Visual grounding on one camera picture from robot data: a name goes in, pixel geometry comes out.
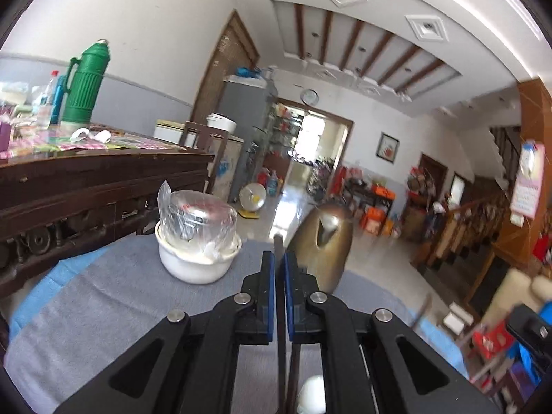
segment dark wooden sideboard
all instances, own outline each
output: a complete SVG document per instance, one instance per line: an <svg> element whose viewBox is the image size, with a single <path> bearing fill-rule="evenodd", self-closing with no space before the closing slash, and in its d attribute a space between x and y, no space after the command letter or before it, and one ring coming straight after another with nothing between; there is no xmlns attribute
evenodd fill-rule
<svg viewBox="0 0 552 414"><path fill-rule="evenodd" d="M203 191L211 161L212 155L183 149L70 150L0 160L0 298L60 259L141 233L158 217L162 182L173 191Z"/></svg>

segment gray towel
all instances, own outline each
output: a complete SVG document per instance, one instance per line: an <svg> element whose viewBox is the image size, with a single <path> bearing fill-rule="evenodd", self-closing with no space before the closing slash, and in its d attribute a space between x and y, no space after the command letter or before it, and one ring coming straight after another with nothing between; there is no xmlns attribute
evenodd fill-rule
<svg viewBox="0 0 552 414"><path fill-rule="evenodd" d="M269 243L248 241L222 279L190 285L165 270L154 236L122 238L21 330L8 347L6 370L29 406L50 414L173 308L195 315L239 292L243 278L259 271L262 252L271 249ZM372 312L385 307L404 321L411 319L396 297L350 272L334 294L350 308ZM321 373L319 346L303 347L300 384ZM275 341L242 346L233 413L272 414L277 387Z"/></svg>

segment gray refrigerator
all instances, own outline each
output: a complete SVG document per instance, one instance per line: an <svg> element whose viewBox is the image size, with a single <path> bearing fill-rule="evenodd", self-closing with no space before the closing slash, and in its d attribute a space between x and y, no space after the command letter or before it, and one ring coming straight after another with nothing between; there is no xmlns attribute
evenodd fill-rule
<svg viewBox="0 0 552 414"><path fill-rule="evenodd" d="M244 145L236 165L228 202L235 202L244 185L255 181L267 152L270 131L274 124L278 91L274 82L265 88L238 82L226 82L216 113L236 123L233 135Z"/></svg>

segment wooden ceiling beam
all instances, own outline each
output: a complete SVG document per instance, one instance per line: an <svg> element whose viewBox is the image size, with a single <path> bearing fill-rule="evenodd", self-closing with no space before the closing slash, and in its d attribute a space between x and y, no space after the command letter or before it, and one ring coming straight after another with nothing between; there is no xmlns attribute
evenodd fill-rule
<svg viewBox="0 0 552 414"><path fill-rule="evenodd" d="M406 53L404 53L377 81L378 85L384 84L391 76L393 76L399 68L406 64L412 56L414 56L421 48L418 45L412 45Z"/></svg>
<svg viewBox="0 0 552 414"><path fill-rule="evenodd" d="M295 3L295 30L297 31L297 42L299 44L299 58L305 58L305 35L303 30L303 5Z"/></svg>
<svg viewBox="0 0 552 414"><path fill-rule="evenodd" d="M345 48L345 52L343 53L343 57L341 58L341 63L339 64L339 69L341 71L343 71L343 69L347 65L347 62L349 62L349 57L351 57L351 53L353 52L354 44L357 43L358 36L361 34L361 29L363 26L364 22L362 20L357 20L353 26L353 30L351 31L351 35L349 37L349 43L347 43L347 48Z"/></svg>
<svg viewBox="0 0 552 414"><path fill-rule="evenodd" d="M329 32L332 29L333 12L326 11L326 18L324 19L324 32L322 33L322 45L320 46L320 56L318 61L324 65L326 62L326 54L328 52Z"/></svg>
<svg viewBox="0 0 552 414"><path fill-rule="evenodd" d="M368 73L368 70L372 67L372 65L374 65L374 62L377 60L377 58L381 56L383 49L387 46L387 44L391 41L393 37L395 37L395 35L392 32L386 31L382 39L376 45L376 48L374 48L374 51L372 51L368 59L366 59L366 62L364 63L364 66L361 70L361 77Z"/></svg>
<svg viewBox="0 0 552 414"><path fill-rule="evenodd" d="M445 63L441 59L435 59L431 64L429 64L426 68L423 68L422 70L418 71L414 76L412 76L408 81L404 82L404 84L399 85L395 92L404 92L408 87L416 84L416 82L420 82L423 78L425 78L430 73L433 73L435 70L437 70L439 67L442 67L445 65Z"/></svg>

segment thermos handle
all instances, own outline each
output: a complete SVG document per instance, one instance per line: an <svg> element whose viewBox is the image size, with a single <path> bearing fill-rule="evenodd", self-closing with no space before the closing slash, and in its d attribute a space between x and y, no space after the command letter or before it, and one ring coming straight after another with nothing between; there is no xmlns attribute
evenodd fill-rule
<svg viewBox="0 0 552 414"><path fill-rule="evenodd" d="M69 88L69 86L68 86L69 77L71 76L71 70L73 69L75 64L80 65L80 63L81 63L81 60L77 59L76 57L72 57L71 60L69 61L69 67L67 68L66 78L63 80L63 92L64 93L69 94L69 93L71 93L71 90L73 90L73 88Z"/></svg>

